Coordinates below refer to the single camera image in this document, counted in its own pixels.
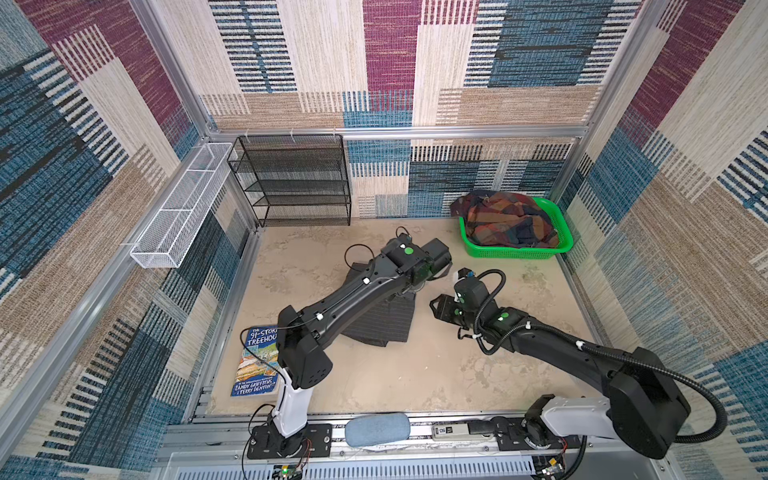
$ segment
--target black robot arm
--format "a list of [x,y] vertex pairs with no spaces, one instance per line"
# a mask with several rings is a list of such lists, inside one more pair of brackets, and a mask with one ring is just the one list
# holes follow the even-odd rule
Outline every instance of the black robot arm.
[[440,240],[419,247],[401,233],[337,291],[299,312],[284,308],[277,318],[277,361],[290,372],[293,388],[308,389],[328,376],[333,363],[323,350],[350,323],[379,301],[418,288],[450,263]]
[[[522,310],[499,307],[494,293],[488,293],[480,278],[498,273],[502,277],[495,290],[498,292],[505,281],[502,272],[489,270],[479,276],[466,269],[459,272],[464,278],[454,285],[455,296],[441,295],[430,302],[435,317],[458,325],[459,338],[469,336],[462,331],[472,331],[471,337],[486,354],[503,348],[533,356],[594,387],[610,402],[605,415],[616,436],[635,451],[663,458],[673,442],[705,442],[725,429],[727,415],[717,397],[693,380],[664,368],[650,350],[637,347],[629,353],[607,348],[542,323]],[[493,347],[489,349],[483,342]],[[675,380],[699,392],[714,407],[712,428],[696,435],[678,435],[690,405]]]

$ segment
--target black wire mesh shelf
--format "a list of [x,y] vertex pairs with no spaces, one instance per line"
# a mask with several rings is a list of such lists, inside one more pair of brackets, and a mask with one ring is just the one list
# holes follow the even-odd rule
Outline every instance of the black wire mesh shelf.
[[234,151],[230,168],[262,227],[349,225],[341,136],[243,136]]

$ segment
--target metal vent grille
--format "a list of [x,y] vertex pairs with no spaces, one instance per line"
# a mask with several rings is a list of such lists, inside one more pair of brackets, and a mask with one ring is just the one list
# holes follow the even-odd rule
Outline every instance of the metal vent grille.
[[211,205],[227,179],[227,159],[236,160],[230,143],[204,145],[170,192],[163,206],[131,248],[143,268],[178,268]]
[[[272,465],[246,466],[248,480],[270,480]],[[306,480],[406,480],[411,478],[530,478],[535,473],[529,455],[487,458],[424,458],[314,462],[304,471]],[[240,480],[240,467],[180,468],[177,480]]]

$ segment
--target plaid cloth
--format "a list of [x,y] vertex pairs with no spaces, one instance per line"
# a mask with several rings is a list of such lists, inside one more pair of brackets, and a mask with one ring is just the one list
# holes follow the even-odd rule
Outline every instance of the plaid cloth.
[[557,248],[558,231],[528,195],[473,190],[451,204],[464,217],[467,238],[484,247]]

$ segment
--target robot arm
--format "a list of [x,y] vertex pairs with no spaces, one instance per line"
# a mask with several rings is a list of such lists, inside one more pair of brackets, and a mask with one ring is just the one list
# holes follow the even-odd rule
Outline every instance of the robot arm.
[[[673,442],[698,443],[717,437],[725,429],[725,408],[701,385],[664,368],[658,356],[637,347],[632,353],[600,346],[538,321],[522,310],[498,307],[494,293],[480,280],[498,273],[489,270],[465,277],[454,285],[455,296],[441,295],[430,302],[435,317],[472,330],[486,354],[498,348],[543,360],[585,381],[601,392],[596,399],[562,399],[542,396],[525,416],[529,438],[547,445],[556,437],[597,435],[619,438],[649,458],[663,458]],[[487,349],[483,342],[494,347]],[[707,432],[679,436],[690,414],[690,405],[675,380],[704,396],[714,407],[716,421]]]
[[298,448],[313,387],[333,368],[325,348],[379,301],[418,289],[449,268],[450,263],[448,247],[440,240],[435,238],[419,247],[409,235],[401,233],[364,271],[337,291],[299,312],[292,306],[280,312],[276,343],[283,381],[270,427],[283,438],[282,450],[293,452]]
[[[270,434],[282,439],[278,451],[295,452],[299,448],[313,387],[333,367],[324,349],[376,303],[417,290],[450,263],[448,247],[440,240],[419,247],[403,233],[391,239],[364,271],[337,291],[299,312],[291,306],[280,312],[277,349],[283,382],[270,423]],[[652,352],[609,349],[568,335],[522,310],[499,308],[493,297],[503,286],[503,272],[489,270],[479,276],[467,269],[462,272],[464,278],[454,285],[454,296],[442,295],[430,303],[436,318],[460,327],[460,339],[462,330],[471,330],[475,333],[472,338],[486,354],[504,348],[534,356],[604,395],[597,400],[539,399],[525,417],[528,435],[539,443],[546,444],[553,435],[618,437],[642,455],[663,458],[672,442],[703,442],[725,429],[727,417],[717,397],[666,370]],[[491,272],[499,273],[502,283],[489,294],[480,279]],[[483,341],[494,347],[487,349]],[[713,405],[717,419],[710,430],[677,435],[690,406],[674,380],[696,389]]]

